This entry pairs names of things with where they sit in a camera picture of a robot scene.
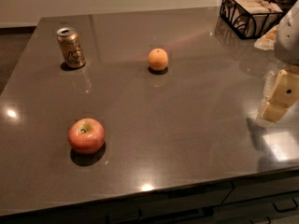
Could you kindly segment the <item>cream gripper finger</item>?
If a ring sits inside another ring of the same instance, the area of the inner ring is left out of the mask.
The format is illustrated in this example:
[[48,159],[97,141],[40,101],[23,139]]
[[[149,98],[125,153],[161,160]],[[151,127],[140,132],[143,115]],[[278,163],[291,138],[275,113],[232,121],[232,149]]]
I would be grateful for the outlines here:
[[299,74],[282,69],[277,73],[272,94],[263,98],[260,118],[276,123],[287,113],[288,109],[299,100]]
[[276,78],[277,78],[277,73],[274,71],[270,71],[266,77],[264,88],[263,88],[263,96],[266,99],[268,99],[272,94],[272,90],[274,89]]

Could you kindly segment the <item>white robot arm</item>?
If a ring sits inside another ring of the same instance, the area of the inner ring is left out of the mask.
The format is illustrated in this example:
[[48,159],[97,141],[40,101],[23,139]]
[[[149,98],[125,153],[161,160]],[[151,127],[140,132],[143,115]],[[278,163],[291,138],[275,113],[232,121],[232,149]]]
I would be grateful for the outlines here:
[[299,100],[299,1],[279,22],[274,52],[287,67],[265,82],[258,118],[268,123],[278,122]]

